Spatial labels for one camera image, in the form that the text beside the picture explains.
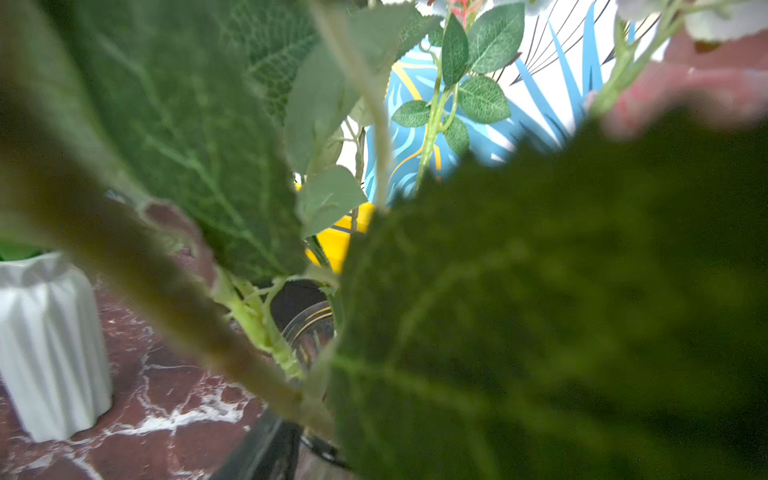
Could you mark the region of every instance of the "artificial flower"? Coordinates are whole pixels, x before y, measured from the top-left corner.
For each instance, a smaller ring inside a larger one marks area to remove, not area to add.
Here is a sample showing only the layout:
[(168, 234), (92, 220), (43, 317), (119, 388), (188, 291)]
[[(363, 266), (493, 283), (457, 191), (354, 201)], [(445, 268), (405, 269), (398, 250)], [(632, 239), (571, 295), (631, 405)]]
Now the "artificial flower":
[[(603, 117), (613, 137), (639, 134), (664, 111), (688, 101), (707, 126), (747, 127), (768, 114), (768, 30), (700, 52), (681, 31), (662, 62), (651, 62)], [(588, 95), (588, 104), (594, 98)]]
[(664, 0), (616, 0), (618, 15), (629, 22), (642, 22), (648, 15), (661, 12)]
[[(699, 0), (710, 4), (717, 0)], [(768, 28), (768, 0), (734, 3), (686, 15), (685, 28), (697, 40), (724, 41), (755, 35)]]

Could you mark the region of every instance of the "plant stem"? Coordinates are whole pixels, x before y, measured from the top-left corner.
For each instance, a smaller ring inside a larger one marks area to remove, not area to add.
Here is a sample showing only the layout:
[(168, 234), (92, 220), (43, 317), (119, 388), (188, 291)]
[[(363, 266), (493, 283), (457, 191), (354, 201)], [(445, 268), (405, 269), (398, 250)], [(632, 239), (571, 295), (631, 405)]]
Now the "plant stem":
[(458, 84), (453, 86), (453, 105), (451, 105), (451, 113), (448, 118), (445, 119), (445, 123), (440, 125), (440, 133), (445, 133), (451, 127), (453, 119), (456, 117), (456, 109), (458, 108)]
[(601, 116), (609, 112), (616, 103), (624, 90), (637, 79), (643, 69), (648, 65), (656, 50), (664, 42), (674, 35), (683, 25), (684, 17), (677, 15), (679, 2), (670, 3), (662, 12), (659, 22), (659, 28), (656, 30), (653, 40), (648, 48), (640, 55), (637, 60), (634, 59), (638, 42), (627, 45), (624, 40), (623, 20), (616, 16), (614, 22), (614, 41), (616, 43), (616, 65), (611, 72), (611, 77), (598, 92), (594, 103), (590, 107), (589, 113), (595, 116)]
[[(360, 133), (357, 135), (357, 152), (355, 152), (355, 180), (358, 185), (362, 185), (362, 169), (365, 167), (362, 161), (362, 156), (365, 153), (366, 148), (366, 129), (360, 128)], [(357, 231), (357, 217), (360, 215), (360, 207), (355, 207), (352, 210), (352, 225), (350, 230), (352, 233)]]
[[(437, 82), (440, 82), (440, 76), (438, 75)], [(424, 144), (422, 145), (422, 158), (419, 162), (419, 172), (416, 175), (416, 185), (414, 186), (414, 193), (419, 191), (424, 183), (424, 176), (427, 169), (429, 169), (429, 162), (432, 161), (432, 152), (435, 150), (435, 141), (437, 140), (437, 134), (440, 132), (440, 121), (442, 120), (442, 114), (445, 111), (445, 103), (451, 96), (451, 91), (443, 92), (439, 101), (432, 99), (432, 103), (429, 108), (429, 121), (427, 122), (426, 132), (424, 134)]]
[(336, 63), (371, 108), (376, 134), (376, 187), (375, 205), (386, 209), (389, 190), (389, 165), (392, 163), (392, 140), (389, 137), (389, 116), (384, 99), (379, 97), (376, 80), (367, 63), (353, 47), (347, 32), (344, 11), (324, 0), (310, 0), (310, 13), (320, 37), (336, 58)]
[(266, 302), (261, 301), (260, 292), (247, 280), (238, 279), (224, 269), (219, 269), (220, 290), (226, 290), (217, 302), (225, 305), (232, 317), (240, 324), (248, 340), (258, 348), (269, 353), (283, 372), (291, 378), (303, 378), (303, 372), (293, 350), (277, 329), (272, 317), (272, 300), (283, 289), (286, 281), (275, 279), (273, 285), (266, 290)]
[[(317, 261), (320, 263), (320, 265), (331, 268), (331, 262), (328, 260), (326, 252), (323, 250), (323, 246), (320, 245), (320, 240), (317, 238), (317, 235), (312, 235), (310, 238), (306, 239), (306, 242), (310, 247), (310, 251), (314, 254), (315, 258), (317, 258)], [(336, 292), (333, 295), (328, 295), (328, 301), (331, 304), (333, 322), (338, 327), (338, 325), (344, 323), (339, 293)]]
[(722, 7), (727, 7), (728, 5), (736, 5), (739, 3), (747, 2), (754, 2), (754, 0), (719, 0), (718, 2), (711, 3), (685, 3), (680, 6), (680, 12), (685, 14), (705, 12), (706, 10), (718, 10)]

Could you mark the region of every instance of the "pink flower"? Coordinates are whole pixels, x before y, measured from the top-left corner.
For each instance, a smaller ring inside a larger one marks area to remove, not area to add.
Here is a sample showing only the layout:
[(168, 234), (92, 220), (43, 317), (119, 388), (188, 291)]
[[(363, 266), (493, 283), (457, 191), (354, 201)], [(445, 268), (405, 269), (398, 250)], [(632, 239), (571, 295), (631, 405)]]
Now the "pink flower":
[(612, 136), (630, 137), (681, 102), (713, 129), (746, 127), (765, 117), (768, 31), (714, 49), (681, 31), (670, 40), (664, 61), (643, 70), (602, 124)]

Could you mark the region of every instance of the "artificial plant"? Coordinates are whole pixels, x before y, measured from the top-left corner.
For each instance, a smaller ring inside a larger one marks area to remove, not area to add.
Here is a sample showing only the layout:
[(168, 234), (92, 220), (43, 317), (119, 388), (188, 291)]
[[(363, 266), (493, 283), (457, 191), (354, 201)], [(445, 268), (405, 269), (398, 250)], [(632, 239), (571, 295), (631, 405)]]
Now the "artificial plant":
[[(517, 58), (525, 28), (522, 3), (500, 5), (478, 18), (485, 0), (455, 2), (445, 17), (445, 26), (429, 32), (429, 48), (437, 67), (435, 93), (429, 102), (412, 100), (401, 105), (392, 120), (403, 127), (426, 126), (416, 190), (432, 161), (439, 134), (458, 155), (469, 150), (467, 126), (456, 118), (458, 107), (467, 118), (494, 124), (511, 115), (502, 88), (485, 74), (509, 65)], [(433, 48), (440, 48), (435, 53)], [(446, 111), (448, 101), (452, 106)]]
[[(678, 113), (616, 143), (592, 121), (549, 156), (522, 144), (486, 169), (468, 154), (441, 184), (425, 172), (413, 200), (380, 197), (339, 280), (312, 222), (349, 211), (357, 180), (320, 159), (362, 108), (386, 172), (376, 79), (440, 17), (325, 0), (8, 0), (0, 14), (4, 232), (77, 254), (180, 346), (340, 442), (362, 477), (768, 474), (766, 124), (716, 133)], [(30, 67), (46, 56), (77, 90)], [(452, 94), (460, 60), (441, 62)], [(70, 108), (40, 110), (44, 93)], [(105, 165), (139, 215), (106, 198)], [(142, 220), (209, 248), (215, 274), (181, 271)], [(323, 286), (339, 331), (304, 387), (212, 300), (290, 372), (268, 307), (296, 278)]]

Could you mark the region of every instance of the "white flower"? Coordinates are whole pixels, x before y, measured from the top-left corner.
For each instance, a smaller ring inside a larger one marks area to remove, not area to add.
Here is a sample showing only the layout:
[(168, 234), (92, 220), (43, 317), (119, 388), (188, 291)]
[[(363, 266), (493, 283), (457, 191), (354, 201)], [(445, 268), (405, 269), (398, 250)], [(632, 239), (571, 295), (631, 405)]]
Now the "white flower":
[(661, 12), (664, 0), (616, 0), (618, 15), (629, 22), (641, 22), (652, 13)]
[[(698, 4), (713, 1), (716, 0), (699, 0)], [(755, 35), (768, 28), (768, 0), (735, 3), (722, 7), (722, 12), (706, 10), (691, 13), (685, 18), (685, 28), (691, 37), (704, 41), (734, 40)]]

